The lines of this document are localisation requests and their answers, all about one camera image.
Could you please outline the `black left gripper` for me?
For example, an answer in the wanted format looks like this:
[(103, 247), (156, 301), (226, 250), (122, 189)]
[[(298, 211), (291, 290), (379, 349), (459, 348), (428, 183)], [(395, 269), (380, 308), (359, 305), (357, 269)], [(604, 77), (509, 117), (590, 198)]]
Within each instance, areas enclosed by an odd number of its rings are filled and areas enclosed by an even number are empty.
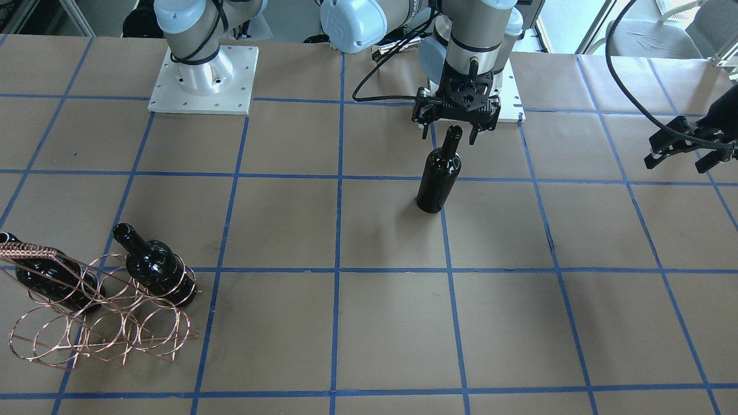
[[(687, 135), (698, 134), (702, 140), (716, 141), (715, 131), (720, 130), (723, 138), (728, 142), (735, 140), (737, 134), (737, 85), (733, 85), (724, 95), (719, 97), (710, 105), (706, 116), (693, 122), (685, 116), (679, 115), (666, 124), (666, 127)], [(659, 129), (649, 137), (651, 152), (644, 157), (644, 165), (647, 169), (654, 169), (667, 157), (678, 153), (694, 152), (697, 149), (710, 149), (707, 153), (694, 163), (698, 173), (707, 173), (721, 163), (727, 163), (736, 158), (736, 144), (693, 144), (670, 134), (664, 129)]]

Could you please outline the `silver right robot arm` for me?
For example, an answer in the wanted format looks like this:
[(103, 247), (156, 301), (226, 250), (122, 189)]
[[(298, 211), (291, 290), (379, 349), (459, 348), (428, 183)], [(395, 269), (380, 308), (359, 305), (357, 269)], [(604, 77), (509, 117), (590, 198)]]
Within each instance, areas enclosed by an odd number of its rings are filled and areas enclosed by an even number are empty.
[[(378, 44), (393, 29), (423, 10), (431, 16), (390, 49), (397, 53), (419, 32), (434, 27), (440, 68), (436, 89), (419, 88), (412, 121), (424, 127), (436, 120), (467, 122), (469, 142), (492, 131), (500, 118), (500, 79), (510, 55), (508, 38), (519, 34), (514, 1), (324, 1), (321, 27), (329, 43), (356, 54)], [(258, 50), (222, 45), (238, 24), (260, 15), (265, 1), (156, 1), (156, 23), (168, 42), (168, 55), (151, 92), (155, 113), (248, 115)]]

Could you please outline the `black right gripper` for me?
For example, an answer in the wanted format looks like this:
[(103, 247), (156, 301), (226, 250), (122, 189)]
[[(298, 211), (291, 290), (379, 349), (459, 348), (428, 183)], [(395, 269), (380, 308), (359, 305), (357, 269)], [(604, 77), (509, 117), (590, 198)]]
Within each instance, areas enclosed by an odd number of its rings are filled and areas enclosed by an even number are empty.
[(422, 139), (441, 119), (468, 122), (469, 145), (475, 144), (478, 134), (495, 130), (501, 104), (500, 97), (490, 95), (493, 73), (482, 73), (479, 58), (469, 58), (467, 63), (469, 68), (461, 73), (445, 63), (435, 95), (427, 88), (417, 89), (411, 120), (423, 129)]

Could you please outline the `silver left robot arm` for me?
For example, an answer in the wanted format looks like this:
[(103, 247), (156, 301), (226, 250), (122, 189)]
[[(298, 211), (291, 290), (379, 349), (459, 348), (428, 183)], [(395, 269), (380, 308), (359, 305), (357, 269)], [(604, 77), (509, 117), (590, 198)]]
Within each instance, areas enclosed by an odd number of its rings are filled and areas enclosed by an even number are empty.
[[(451, 27), (445, 65), (439, 89), (429, 94), (419, 89), (413, 106), (414, 122), (427, 128), (441, 118), (469, 124), (469, 144), (482, 131), (493, 131), (498, 122), (500, 104), (493, 92), (495, 62), (502, 49), (502, 24), (511, 15), (511, 7), (493, 7), (477, 17), (465, 16)], [(667, 125), (657, 120), (624, 86), (612, 65), (615, 37), (624, 27), (625, 12), (612, 22), (605, 38), (605, 60), (612, 79), (635, 107), (657, 126), (649, 138), (651, 152), (644, 159), (652, 169), (676, 153), (707, 149), (709, 153), (695, 163), (699, 173), (719, 163), (736, 158), (736, 87), (725, 92), (710, 106), (706, 116), (691, 123), (677, 116)]]

